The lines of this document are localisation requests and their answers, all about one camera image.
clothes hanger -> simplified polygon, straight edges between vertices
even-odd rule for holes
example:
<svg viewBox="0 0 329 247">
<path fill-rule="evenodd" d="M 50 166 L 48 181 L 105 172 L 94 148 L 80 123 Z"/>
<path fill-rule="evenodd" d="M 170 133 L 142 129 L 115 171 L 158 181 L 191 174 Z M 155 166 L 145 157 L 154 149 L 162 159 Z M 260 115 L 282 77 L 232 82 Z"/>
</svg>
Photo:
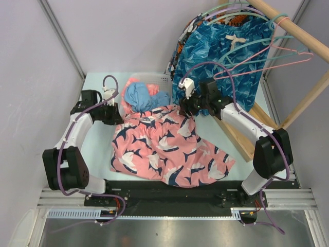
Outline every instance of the clothes hanger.
<svg viewBox="0 0 329 247">
<path fill-rule="evenodd" d="M 293 39 L 294 36 L 291 36 L 291 35 L 286 35 L 286 36 L 277 36 L 277 37 L 274 37 L 274 42 L 280 40 L 280 39 Z M 247 47 L 249 45 L 253 45 L 253 44 L 256 44 L 256 43 L 263 43 L 264 42 L 267 42 L 267 41 L 271 41 L 272 38 L 267 38 L 267 39 L 261 39 L 261 40 L 256 40 L 256 41 L 252 41 L 252 42 L 249 42 L 247 44 L 243 44 L 243 45 L 240 45 L 239 47 L 235 48 L 234 50 L 231 50 L 229 52 L 227 52 L 225 55 L 223 55 L 218 63 L 221 63 L 223 64 L 225 67 L 227 68 L 230 68 L 232 66 L 235 66 L 235 65 L 238 65 L 238 63 L 233 63 L 230 58 L 228 57 L 230 54 L 232 54 L 233 52 L 236 52 L 237 50 L 239 49 L 242 49 L 244 47 Z M 272 58 L 266 58 L 266 59 L 259 59 L 259 60 L 253 60 L 253 61 L 247 61 L 245 62 L 244 64 L 249 64 L 249 63 L 259 63 L 259 62 L 264 62 L 264 61 L 269 61 L 269 60 L 275 60 L 275 59 L 279 59 L 279 58 L 286 58 L 286 57 L 290 57 L 290 56 L 293 56 L 293 55 L 297 55 L 298 52 L 292 52 L 292 53 L 289 53 L 289 54 L 286 54 L 286 55 L 281 55 L 281 56 L 276 56 L 276 57 L 272 57 Z M 224 64 L 224 60 L 227 59 L 227 61 L 229 62 L 229 64 Z"/>
<path fill-rule="evenodd" d="M 207 12 L 203 13 L 201 16 L 202 16 L 202 17 L 205 17 L 205 16 L 206 16 L 207 14 L 209 14 L 211 11 L 214 11 L 214 10 L 219 9 L 219 8 L 221 8 L 221 7 L 229 6 L 229 5 L 232 5 L 232 4 L 236 4 L 236 3 L 234 2 L 234 3 L 220 4 L 220 5 L 216 6 L 216 7 L 214 7 L 214 8 L 212 8 L 212 9 L 208 10 Z M 242 4 L 248 4 L 248 5 L 250 5 L 250 3 L 248 3 L 248 2 L 239 2 L 239 4 L 241 4 L 241 5 L 242 5 Z"/>
<path fill-rule="evenodd" d="M 278 17 L 281 17 L 281 16 L 283 16 L 283 15 L 287 16 L 286 14 L 279 14 L 279 15 L 277 15 L 276 17 L 274 17 L 274 18 L 269 22 L 269 24 L 271 25 L 275 19 L 277 19 Z M 307 59 L 304 59 L 304 60 L 296 61 L 296 62 L 290 62 L 290 63 L 280 64 L 280 65 L 271 66 L 271 67 L 267 67 L 267 68 L 263 68 L 263 69 L 257 69 L 257 70 L 253 70 L 253 71 L 249 71 L 249 72 L 244 72 L 244 73 L 240 73 L 240 74 L 235 74 L 235 75 L 232 75 L 233 77 L 236 77 L 236 76 L 242 76 L 242 75 L 247 75 L 247 74 L 251 74 L 251 73 L 255 73 L 255 72 L 259 72 L 259 71 L 264 71 L 264 70 L 268 70 L 268 69 L 271 69 L 271 68 L 278 68 L 278 67 L 288 66 L 288 65 L 292 65 L 292 64 L 303 63 L 303 62 L 307 62 L 307 61 L 309 61 L 309 60 L 311 60 L 311 59 L 313 58 L 314 54 L 311 53 L 311 52 L 300 52 L 300 51 L 297 51 L 297 50 L 294 50 L 294 49 L 278 47 L 278 46 L 275 46 L 275 45 L 273 44 L 273 43 L 274 43 L 274 40 L 275 40 L 274 34 L 275 34 L 276 31 L 277 31 L 277 27 L 279 27 L 279 24 L 280 24 L 283 20 L 285 20 L 285 19 L 289 19 L 289 17 L 285 17 L 285 18 L 283 18 L 283 19 L 280 20 L 280 21 L 278 22 L 278 24 L 276 25 L 269 46 L 267 46 L 266 48 L 264 48 L 264 49 L 261 50 L 260 52 L 258 52 L 258 53 L 256 53 L 256 54 L 252 55 L 251 57 L 245 59 L 244 61 L 238 63 L 238 64 L 235 65 L 233 68 L 229 69 L 229 71 L 231 72 L 232 70 L 234 70 L 234 69 L 235 69 L 236 67 L 238 67 L 239 65 L 246 63 L 246 62 L 249 61 L 250 59 L 252 59 L 252 58 L 254 58 L 255 56 L 261 54 L 262 52 L 264 52 L 264 51 L 270 49 L 271 47 L 276 48 L 276 49 L 280 49 L 280 50 L 289 50 L 289 51 L 293 51 L 294 54 L 297 54 L 297 55 L 299 55 L 299 56 L 300 56 L 300 55 L 304 55 L 304 54 L 306 54 L 306 55 L 310 55 L 310 57 L 307 58 Z M 220 80 L 220 79 L 229 78 L 229 76 L 218 77 L 218 76 L 221 75 L 223 72 L 224 72 L 224 71 L 215 74 L 215 75 L 213 76 L 213 78 L 214 78 L 215 80 Z"/>
<path fill-rule="evenodd" d="M 225 18 L 228 18 L 228 17 L 231 17 L 231 16 L 235 16 L 235 15 L 253 15 L 253 16 L 257 16 L 259 18 L 262 18 L 262 19 L 264 19 L 267 22 L 269 21 L 269 19 L 267 19 L 266 17 L 264 17 L 264 16 L 262 16 L 260 14 L 250 13 L 250 12 L 238 12 L 238 13 L 230 13 L 230 14 L 225 14 L 223 16 L 220 16 L 217 19 L 214 19 L 214 20 L 210 21 L 207 25 L 213 24 L 215 22 L 218 22 L 221 19 L 225 19 Z"/>
<path fill-rule="evenodd" d="M 220 11 L 217 11 L 217 12 L 215 12 L 215 13 L 213 13 L 213 14 L 207 16 L 207 17 L 205 18 L 205 20 L 208 20 L 208 19 L 212 18 L 213 16 L 216 16 L 216 15 L 221 14 L 221 13 L 223 13 L 223 12 L 230 11 L 230 10 L 235 10 L 235 9 L 250 10 L 250 11 L 254 11 L 254 12 L 260 14 L 260 15 L 264 15 L 264 14 L 263 14 L 262 12 L 260 12 L 258 9 L 254 9 L 254 8 L 250 8 L 250 7 L 230 7 L 230 8 L 227 8 L 227 9 L 222 9 L 222 10 L 220 10 Z"/>
</svg>

white plastic basket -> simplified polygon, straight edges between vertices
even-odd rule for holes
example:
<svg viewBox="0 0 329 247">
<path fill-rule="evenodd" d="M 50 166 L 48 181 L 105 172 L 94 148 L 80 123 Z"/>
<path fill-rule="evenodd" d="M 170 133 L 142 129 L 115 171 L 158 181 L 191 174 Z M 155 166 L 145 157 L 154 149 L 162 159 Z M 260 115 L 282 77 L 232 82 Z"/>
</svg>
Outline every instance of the white plastic basket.
<svg viewBox="0 0 329 247">
<path fill-rule="evenodd" d="M 134 73 L 130 77 L 135 78 L 140 82 L 144 82 L 145 84 L 159 85 L 160 90 L 168 92 L 171 99 L 172 81 L 169 75 L 159 73 Z M 119 113 L 121 116 L 125 115 L 122 105 L 119 107 Z"/>
</svg>

pink fish print fabric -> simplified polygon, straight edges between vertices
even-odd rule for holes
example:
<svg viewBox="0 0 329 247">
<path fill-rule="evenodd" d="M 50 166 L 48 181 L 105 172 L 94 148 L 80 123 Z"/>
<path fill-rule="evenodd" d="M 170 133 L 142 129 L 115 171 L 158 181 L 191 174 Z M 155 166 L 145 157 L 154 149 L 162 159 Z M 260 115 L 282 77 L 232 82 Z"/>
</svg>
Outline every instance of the pink fish print fabric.
<svg viewBox="0 0 329 247">
<path fill-rule="evenodd" d="M 191 188 L 226 177 L 235 160 L 196 134 L 192 118 L 168 105 L 125 116 L 112 142 L 111 170 Z"/>
</svg>

black motor joint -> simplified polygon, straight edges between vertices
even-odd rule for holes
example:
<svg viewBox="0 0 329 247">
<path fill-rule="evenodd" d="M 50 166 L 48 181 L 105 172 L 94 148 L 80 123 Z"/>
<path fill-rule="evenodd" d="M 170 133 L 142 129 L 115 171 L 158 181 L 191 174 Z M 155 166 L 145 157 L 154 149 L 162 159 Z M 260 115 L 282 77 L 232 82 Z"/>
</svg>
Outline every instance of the black motor joint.
<svg viewBox="0 0 329 247">
<path fill-rule="evenodd" d="M 195 89 L 189 99 L 186 96 L 179 100 L 180 115 L 190 117 L 200 110 L 208 110 L 211 116 L 221 119 L 221 109 L 233 102 L 229 96 L 222 96 L 216 81 L 208 78 L 199 82 L 200 93 Z"/>
<path fill-rule="evenodd" d="M 71 110 L 71 115 L 74 113 L 83 112 L 87 108 L 98 104 L 97 95 L 100 95 L 100 93 L 96 90 L 83 90 L 81 92 L 81 101 L 78 101 L 73 107 Z M 93 121 L 102 121 L 106 125 L 123 124 L 117 103 L 114 103 L 114 105 L 100 105 L 99 107 L 91 109 L 88 113 L 92 117 Z"/>
</svg>

gray wall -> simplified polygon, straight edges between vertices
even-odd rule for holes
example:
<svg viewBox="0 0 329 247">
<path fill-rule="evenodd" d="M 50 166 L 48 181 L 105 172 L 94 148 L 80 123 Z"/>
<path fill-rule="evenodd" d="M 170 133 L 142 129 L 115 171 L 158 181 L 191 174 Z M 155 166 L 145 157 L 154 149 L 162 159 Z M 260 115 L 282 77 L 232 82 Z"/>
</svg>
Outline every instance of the gray wall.
<svg viewBox="0 0 329 247">
<path fill-rule="evenodd" d="M 38 1 L 0 2 L 0 240 L 35 208 L 42 152 L 59 140 L 82 81 Z"/>
<path fill-rule="evenodd" d="M 301 21 L 303 29 L 329 46 L 329 2 L 311 1 Z M 292 41 L 288 47 L 300 43 Z M 268 77 L 280 120 L 294 109 L 300 100 L 329 69 L 315 56 L 310 62 L 272 70 Z M 329 88 L 305 110 L 287 129 L 295 158 L 297 176 L 304 188 L 312 188 L 320 213 L 329 229 Z"/>
<path fill-rule="evenodd" d="M 218 0 L 48 1 L 85 73 L 164 72 L 187 22 L 218 4 Z M 302 2 L 265 1 L 289 16 Z"/>
</svg>

